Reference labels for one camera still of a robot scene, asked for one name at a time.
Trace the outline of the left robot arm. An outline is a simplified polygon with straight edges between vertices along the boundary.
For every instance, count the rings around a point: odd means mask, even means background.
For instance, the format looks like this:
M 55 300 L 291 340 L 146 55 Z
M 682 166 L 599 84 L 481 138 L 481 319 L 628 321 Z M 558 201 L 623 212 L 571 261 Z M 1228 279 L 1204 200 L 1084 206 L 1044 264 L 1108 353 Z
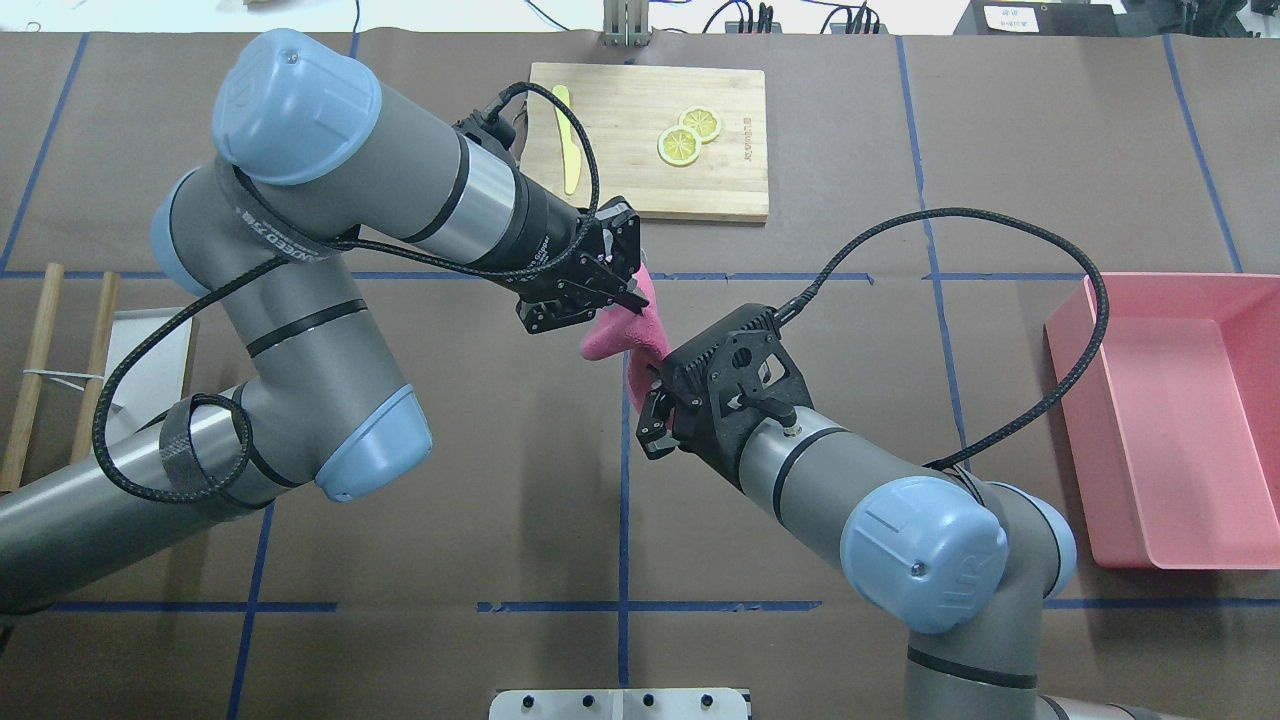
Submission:
M 3 498 L 3 620 L 201 530 L 315 484 L 335 502 L 417 466 L 433 437 L 344 254 L 356 249 L 490 281 L 543 333 L 640 314 L 639 219 L 591 184 L 576 208 L 525 176 L 503 109 L 518 82 L 448 124 L 361 61 L 294 29 L 253 38 L 219 88 L 214 159 L 175 183 L 152 250 L 195 301 L 105 380 L 91 455 Z M 256 370 L 109 442 L 125 373 L 166 333 L 224 309 Z

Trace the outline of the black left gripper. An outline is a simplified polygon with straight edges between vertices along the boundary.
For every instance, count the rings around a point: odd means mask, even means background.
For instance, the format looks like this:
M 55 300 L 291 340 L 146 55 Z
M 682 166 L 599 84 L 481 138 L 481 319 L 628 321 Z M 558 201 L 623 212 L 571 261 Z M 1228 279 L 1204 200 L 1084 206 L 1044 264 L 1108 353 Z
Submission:
M 635 281 L 643 264 L 640 218 L 613 197 L 586 224 L 585 240 L 567 259 L 518 284 L 517 318 L 530 334 L 588 323 L 599 311 L 641 315 L 649 299 Z

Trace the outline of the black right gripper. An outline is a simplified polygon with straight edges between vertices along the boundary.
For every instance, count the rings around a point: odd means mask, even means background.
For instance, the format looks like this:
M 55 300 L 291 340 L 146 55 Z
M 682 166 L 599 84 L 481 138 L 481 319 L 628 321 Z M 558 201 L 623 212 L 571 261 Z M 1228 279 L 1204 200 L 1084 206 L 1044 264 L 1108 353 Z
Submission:
M 659 460 L 676 451 L 713 461 L 714 433 L 710 424 L 710 383 L 714 372 L 682 374 L 673 387 L 666 384 L 655 365 L 645 365 L 646 382 L 635 432 L 646 459 Z

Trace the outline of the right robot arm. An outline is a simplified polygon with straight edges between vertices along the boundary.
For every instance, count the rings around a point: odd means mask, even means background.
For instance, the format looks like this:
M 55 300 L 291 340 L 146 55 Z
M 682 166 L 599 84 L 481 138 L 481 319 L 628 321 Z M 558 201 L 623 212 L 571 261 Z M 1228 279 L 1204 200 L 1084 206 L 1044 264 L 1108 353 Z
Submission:
M 1043 694 L 1042 614 L 1071 579 L 1073 532 L 1043 500 L 900 459 L 762 384 L 718 374 L 680 396 L 653 365 L 637 438 L 650 457 L 699 455 L 869 603 L 909 629 L 909 719 L 1153 719 L 1156 711 Z

